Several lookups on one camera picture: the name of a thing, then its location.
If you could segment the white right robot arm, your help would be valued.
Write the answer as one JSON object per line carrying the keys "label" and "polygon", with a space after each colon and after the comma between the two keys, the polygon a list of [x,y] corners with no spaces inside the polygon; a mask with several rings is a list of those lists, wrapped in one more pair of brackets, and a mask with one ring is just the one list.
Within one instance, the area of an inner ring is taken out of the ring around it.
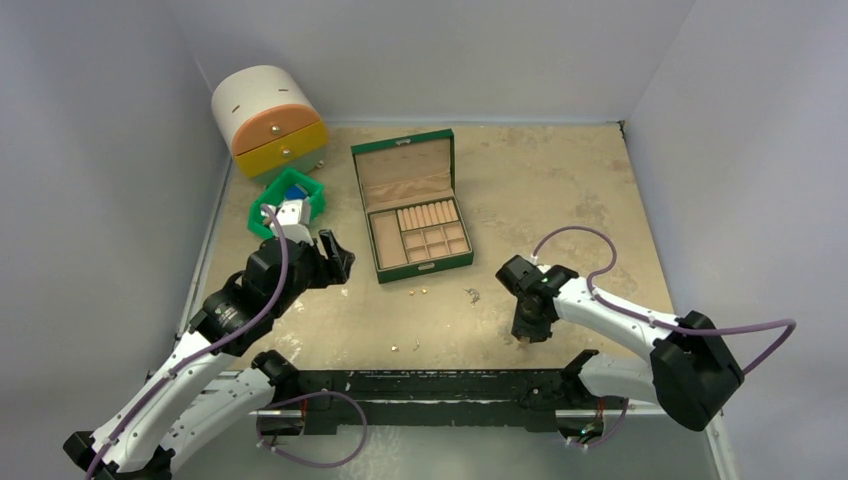
{"label": "white right robot arm", "polygon": [[597,397],[637,400],[702,431],[744,383],[743,369],[704,314],[653,311],[591,286],[571,269],[519,255],[495,277],[517,300],[511,329],[517,339],[544,342],[555,322],[566,321],[630,351],[615,357],[585,350],[565,367],[561,392],[573,406]]}

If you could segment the green jewelry box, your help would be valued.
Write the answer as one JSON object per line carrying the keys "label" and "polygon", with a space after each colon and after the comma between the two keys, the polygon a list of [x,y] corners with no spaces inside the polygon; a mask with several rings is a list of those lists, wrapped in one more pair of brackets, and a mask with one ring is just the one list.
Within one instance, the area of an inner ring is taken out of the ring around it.
{"label": "green jewelry box", "polygon": [[450,129],[351,147],[380,284],[470,266]]}

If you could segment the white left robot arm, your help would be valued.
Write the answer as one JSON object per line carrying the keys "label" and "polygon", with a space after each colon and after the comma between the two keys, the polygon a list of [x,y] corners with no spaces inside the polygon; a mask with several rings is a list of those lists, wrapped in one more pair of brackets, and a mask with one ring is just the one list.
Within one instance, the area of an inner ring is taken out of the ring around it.
{"label": "white left robot arm", "polygon": [[303,408],[328,395],[306,390],[276,351],[256,355],[228,383],[217,379],[269,333],[301,294],[345,284],[355,262],[330,230],[316,239],[275,236],[211,294],[168,359],[93,431],[72,433],[67,457],[88,479],[169,479],[201,446],[250,411]]}

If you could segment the green jewelry tray insert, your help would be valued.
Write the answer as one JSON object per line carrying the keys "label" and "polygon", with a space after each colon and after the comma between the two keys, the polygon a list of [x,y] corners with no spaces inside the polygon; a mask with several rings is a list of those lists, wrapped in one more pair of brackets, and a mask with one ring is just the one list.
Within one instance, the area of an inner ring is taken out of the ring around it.
{"label": "green jewelry tray insert", "polygon": [[407,266],[427,271],[440,260],[473,252],[453,198],[384,209],[367,218],[379,272]]}

